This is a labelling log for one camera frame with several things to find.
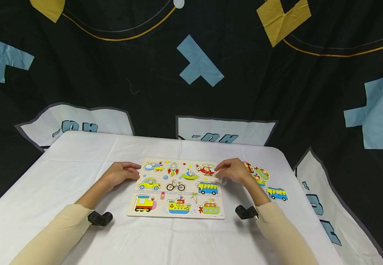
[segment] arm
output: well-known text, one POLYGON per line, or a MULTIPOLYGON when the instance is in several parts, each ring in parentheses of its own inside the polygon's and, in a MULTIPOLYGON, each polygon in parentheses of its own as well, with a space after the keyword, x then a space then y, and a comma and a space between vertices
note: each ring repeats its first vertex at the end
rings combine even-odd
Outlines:
POLYGON ((215 170, 218 171, 217 178, 229 177, 247 189, 259 214, 256 223, 284 265, 318 265, 314 253, 300 232, 290 223, 280 207, 270 201, 240 159, 224 160, 215 170))
POLYGON ((66 206, 12 260, 10 265, 59 265, 85 234, 88 215, 103 196, 125 179, 138 179, 140 165, 115 162, 75 203, 66 206))

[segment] black backdrop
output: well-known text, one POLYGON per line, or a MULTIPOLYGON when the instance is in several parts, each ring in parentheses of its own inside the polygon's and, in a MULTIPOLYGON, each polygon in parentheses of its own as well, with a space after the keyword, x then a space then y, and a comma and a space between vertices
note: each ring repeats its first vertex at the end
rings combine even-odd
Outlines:
MULTIPOLYGON (((67 0, 65 13, 113 30, 165 3, 67 0)), ((281 3, 287 12, 296 1, 281 3)), ((128 111, 135 135, 148 137, 175 138, 176 115, 278 120, 267 145, 291 166, 312 147, 383 249, 383 150, 364 149, 361 126, 346 128, 343 116, 365 106, 364 83, 383 77, 383 48, 364 53, 383 47, 383 1, 309 0, 312 16, 275 47, 256 15, 261 4, 186 1, 144 36, 109 42, 64 16, 53 23, 28 1, 0 0, 0 41, 35 56, 29 71, 7 67, 0 83, 0 197, 41 154, 14 125, 50 104, 128 111), (225 76, 216 86, 179 76, 188 62, 176 48, 188 34, 225 76)))

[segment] white patch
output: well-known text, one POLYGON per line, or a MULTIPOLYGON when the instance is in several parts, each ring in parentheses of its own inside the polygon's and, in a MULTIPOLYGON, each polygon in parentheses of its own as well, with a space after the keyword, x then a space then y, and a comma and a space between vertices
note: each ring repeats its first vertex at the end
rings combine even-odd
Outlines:
POLYGON ((330 240, 340 241, 341 245, 333 245, 343 263, 383 265, 383 259, 376 247, 332 191, 326 172, 312 150, 306 154, 297 170, 298 181, 314 211, 318 212, 317 216, 325 226, 324 229, 328 230, 326 232, 330 240))
POLYGON ((105 108, 85 109, 66 104, 47 107, 32 121, 15 127, 40 150, 43 150, 41 146, 52 145, 65 131, 133 135, 127 112, 105 108))
POLYGON ((174 0, 175 8, 182 9, 184 6, 184 0, 174 0))
POLYGON ((275 122, 209 120, 178 117, 178 138, 193 141, 265 145, 275 122))

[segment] yellow curved line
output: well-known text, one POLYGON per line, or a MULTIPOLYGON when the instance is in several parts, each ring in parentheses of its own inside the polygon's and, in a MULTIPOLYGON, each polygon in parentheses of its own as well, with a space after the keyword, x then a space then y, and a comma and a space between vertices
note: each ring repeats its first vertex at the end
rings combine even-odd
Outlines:
POLYGON ((382 50, 383 49, 383 46, 382 47, 379 47, 379 48, 375 48, 373 50, 367 50, 365 52, 361 52, 361 53, 355 53, 355 54, 350 54, 350 55, 339 55, 339 54, 320 54, 320 53, 311 53, 311 52, 307 52, 305 50, 301 50, 300 48, 297 48, 297 47, 294 47, 293 45, 291 45, 287 40, 283 39, 284 42, 286 42, 287 45, 289 45, 290 47, 292 47, 293 49, 297 50, 297 51, 300 51, 301 53, 306 53, 306 54, 310 54, 310 55, 315 55, 315 56, 327 56, 327 57, 341 57, 341 58, 349 58, 349 57, 353 57, 353 56, 358 56, 358 55, 362 55, 362 54, 365 54, 365 53, 372 53, 372 52, 375 52, 377 50, 382 50))
POLYGON ((174 6, 174 8, 171 9, 171 11, 170 11, 170 12, 169 12, 169 13, 168 13, 168 14, 167 14, 161 21, 159 21, 159 22, 158 22, 156 25, 154 25, 152 28, 149 28, 148 30, 146 30, 146 31, 144 31, 144 32, 142 32, 142 33, 140 33, 140 34, 138 34, 138 35, 136 35, 136 36, 132 36, 132 37, 124 38, 124 39, 106 39, 106 38, 101 38, 101 37, 99 37, 99 36, 96 36, 96 35, 94 35, 94 34, 88 32, 86 29, 84 29, 83 27, 81 27, 80 25, 78 25, 73 19, 71 19, 70 17, 68 17, 65 13, 62 13, 62 15, 63 15, 64 17, 66 17, 67 19, 71 20, 75 25, 78 26, 78 28, 82 29, 83 31, 85 31, 86 33, 88 33, 89 35, 91 35, 91 36, 93 36, 93 37, 95 37, 95 38, 97 38, 97 39, 101 39, 101 40, 105 40, 105 41, 109 41, 109 42, 121 42, 121 41, 124 41, 124 40, 136 39, 136 38, 138 38, 138 37, 143 36, 143 35, 146 34, 146 33, 149 33, 150 31, 154 30, 157 26, 161 25, 161 23, 164 22, 164 21, 165 21, 165 20, 172 14, 172 12, 174 12, 174 10, 175 10, 175 6, 174 6))

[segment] white circle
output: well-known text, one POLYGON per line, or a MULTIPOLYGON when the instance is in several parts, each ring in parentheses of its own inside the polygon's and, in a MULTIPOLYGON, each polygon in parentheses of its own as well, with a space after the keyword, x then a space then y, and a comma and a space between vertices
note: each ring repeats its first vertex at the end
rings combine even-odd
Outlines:
POLYGON ((178 9, 182 9, 184 6, 184 0, 174 0, 174 6, 178 9))

